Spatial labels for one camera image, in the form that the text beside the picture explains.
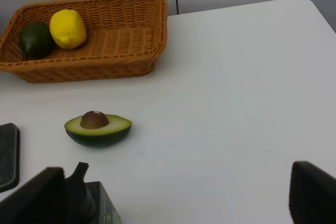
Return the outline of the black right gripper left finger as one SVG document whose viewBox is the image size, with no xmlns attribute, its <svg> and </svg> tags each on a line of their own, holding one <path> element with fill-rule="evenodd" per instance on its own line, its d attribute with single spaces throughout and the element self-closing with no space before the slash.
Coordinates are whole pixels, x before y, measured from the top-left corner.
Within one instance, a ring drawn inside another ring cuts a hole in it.
<svg viewBox="0 0 336 224">
<path fill-rule="evenodd" d="M 65 176 L 48 167 L 1 201 L 1 223 L 65 223 Z"/>
</svg>

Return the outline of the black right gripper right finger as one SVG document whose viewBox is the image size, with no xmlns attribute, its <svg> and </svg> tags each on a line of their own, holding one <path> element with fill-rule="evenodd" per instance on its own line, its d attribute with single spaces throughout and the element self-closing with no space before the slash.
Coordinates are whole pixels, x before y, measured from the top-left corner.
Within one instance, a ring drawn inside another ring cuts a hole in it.
<svg viewBox="0 0 336 224">
<path fill-rule="evenodd" d="M 307 161 L 292 165 L 289 210 L 295 224 L 335 223 L 335 178 Z"/>
</svg>

